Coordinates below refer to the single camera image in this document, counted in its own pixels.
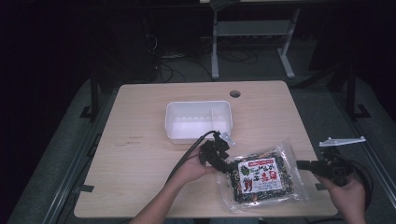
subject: person's right hand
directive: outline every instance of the person's right hand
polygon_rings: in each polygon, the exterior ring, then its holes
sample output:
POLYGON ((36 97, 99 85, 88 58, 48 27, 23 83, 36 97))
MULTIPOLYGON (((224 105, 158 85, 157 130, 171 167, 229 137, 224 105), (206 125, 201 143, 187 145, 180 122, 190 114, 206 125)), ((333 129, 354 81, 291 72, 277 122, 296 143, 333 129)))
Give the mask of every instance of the person's right hand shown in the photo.
POLYGON ((316 178, 329 191, 332 203, 344 216, 348 224, 366 223, 364 218, 364 186, 354 175, 346 178, 347 182, 343 187, 335 185, 328 178, 318 175, 316 175, 316 178))

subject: table hole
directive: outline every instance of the table hole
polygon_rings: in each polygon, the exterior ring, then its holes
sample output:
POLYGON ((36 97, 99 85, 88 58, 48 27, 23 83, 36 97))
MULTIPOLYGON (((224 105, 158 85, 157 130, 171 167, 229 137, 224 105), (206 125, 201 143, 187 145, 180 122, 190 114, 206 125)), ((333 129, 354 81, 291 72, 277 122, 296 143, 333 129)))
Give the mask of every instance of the table hole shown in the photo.
POLYGON ((240 91, 230 91, 230 95, 233 98, 238 98, 239 96, 241 96, 241 92, 240 91))

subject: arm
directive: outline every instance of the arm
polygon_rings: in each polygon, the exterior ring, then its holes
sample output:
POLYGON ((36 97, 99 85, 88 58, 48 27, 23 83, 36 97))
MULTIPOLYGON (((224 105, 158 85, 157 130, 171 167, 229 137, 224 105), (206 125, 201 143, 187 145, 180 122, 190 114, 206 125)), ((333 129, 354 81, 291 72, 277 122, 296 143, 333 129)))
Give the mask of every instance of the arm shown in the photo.
POLYGON ((366 223, 364 217, 364 187, 355 176, 350 175, 347 178, 347 184, 343 187, 338 187, 328 178, 321 176, 316 176, 316 178, 329 191, 334 206, 343 215, 346 223, 366 223))
POLYGON ((216 172, 216 169, 203 166, 197 156, 198 149, 191 153, 191 159, 184 162, 175 175, 165 184, 160 192, 140 211, 130 224, 135 223, 163 223, 169 209, 181 189, 189 182, 201 178, 203 175, 216 172))

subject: seaweed snack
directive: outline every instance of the seaweed snack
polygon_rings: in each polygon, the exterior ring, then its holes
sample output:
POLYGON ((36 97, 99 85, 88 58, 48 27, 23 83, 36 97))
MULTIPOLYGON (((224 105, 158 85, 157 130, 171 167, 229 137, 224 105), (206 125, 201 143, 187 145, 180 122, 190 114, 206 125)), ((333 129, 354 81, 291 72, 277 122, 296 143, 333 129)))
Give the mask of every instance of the seaweed snack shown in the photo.
POLYGON ((289 143, 227 160, 231 171, 219 174, 224 202, 242 208, 307 199, 289 143))

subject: wooden table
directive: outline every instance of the wooden table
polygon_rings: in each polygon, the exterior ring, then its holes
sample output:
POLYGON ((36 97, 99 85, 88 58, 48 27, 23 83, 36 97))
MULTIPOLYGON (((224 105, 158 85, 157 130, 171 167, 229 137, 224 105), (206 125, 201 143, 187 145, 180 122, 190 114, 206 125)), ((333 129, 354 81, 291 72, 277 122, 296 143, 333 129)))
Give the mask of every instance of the wooden table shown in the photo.
MULTIPOLYGON (((316 160, 314 150, 282 81, 125 85, 120 88, 81 192, 77 217, 134 217, 162 188, 191 145, 174 145, 164 129, 171 102, 225 100, 231 105, 236 146, 231 156, 273 146, 287 138, 297 160, 316 160), (230 91, 239 91, 233 98, 230 91)), ((310 201, 288 201, 233 214, 219 194, 217 174, 187 185, 169 217, 309 217, 336 213, 327 190, 302 171, 310 201)))

